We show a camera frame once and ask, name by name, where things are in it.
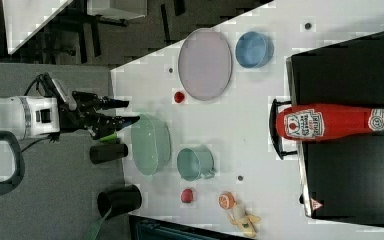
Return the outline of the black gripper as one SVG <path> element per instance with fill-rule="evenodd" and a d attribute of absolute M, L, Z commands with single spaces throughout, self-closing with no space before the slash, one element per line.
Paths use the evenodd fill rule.
<path fill-rule="evenodd" d="M 104 115 L 98 110 L 127 108 L 128 101 L 98 96 L 94 93 L 73 91 L 68 97 L 58 97 L 59 126 L 61 133 L 87 130 L 94 140 L 102 136 L 101 124 Z M 120 131 L 140 120 L 139 116 L 114 116 L 107 124 L 110 132 Z"/>

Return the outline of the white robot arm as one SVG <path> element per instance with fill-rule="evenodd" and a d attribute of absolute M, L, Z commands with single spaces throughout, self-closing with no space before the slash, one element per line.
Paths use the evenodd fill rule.
<path fill-rule="evenodd" d="M 140 120 L 139 116 L 107 116 L 99 110 L 127 108 L 128 101 L 73 91 L 69 101 L 57 97 L 13 96 L 0 98 L 0 131 L 17 140 L 86 130 L 93 140 L 107 137 Z"/>

